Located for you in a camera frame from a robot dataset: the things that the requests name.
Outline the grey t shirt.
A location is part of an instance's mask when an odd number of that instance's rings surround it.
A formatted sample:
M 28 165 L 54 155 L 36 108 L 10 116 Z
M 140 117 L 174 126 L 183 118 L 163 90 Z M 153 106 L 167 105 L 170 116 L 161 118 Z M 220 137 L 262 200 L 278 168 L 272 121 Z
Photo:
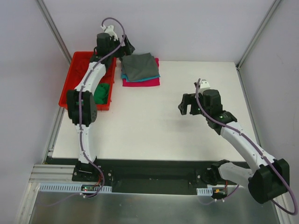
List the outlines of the grey t shirt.
M 128 76 L 129 81 L 159 75 L 158 65 L 151 53 L 124 56 L 121 66 L 122 73 Z

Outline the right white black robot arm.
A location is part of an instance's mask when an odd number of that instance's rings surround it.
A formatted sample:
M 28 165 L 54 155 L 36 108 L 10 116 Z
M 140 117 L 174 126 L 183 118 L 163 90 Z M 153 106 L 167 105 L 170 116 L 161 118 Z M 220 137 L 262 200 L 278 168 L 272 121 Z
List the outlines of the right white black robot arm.
M 202 115 L 208 126 L 227 140 L 246 161 L 249 168 L 242 168 L 230 161 L 221 160 L 212 165 L 211 181 L 221 184 L 230 180 L 246 187 L 260 204 L 268 202 L 290 190 L 290 167 L 286 160 L 277 160 L 268 154 L 245 133 L 237 118 L 223 109 L 218 90 L 183 94 L 178 105 L 181 115 Z

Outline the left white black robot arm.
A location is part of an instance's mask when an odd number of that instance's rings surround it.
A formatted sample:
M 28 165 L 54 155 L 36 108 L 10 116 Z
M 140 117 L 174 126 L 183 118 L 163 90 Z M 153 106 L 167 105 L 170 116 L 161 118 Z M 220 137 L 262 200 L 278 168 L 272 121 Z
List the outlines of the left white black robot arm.
M 73 90 L 66 93 L 68 117 L 75 125 L 79 137 L 79 156 L 73 171 L 73 181 L 104 180 L 95 164 L 97 156 L 93 146 L 92 128 L 98 110 L 93 95 L 114 59 L 130 55 L 134 50 L 126 35 L 122 35 L 119 40 L 108 33 L 98 34 L 97 46 L 85 75 Z

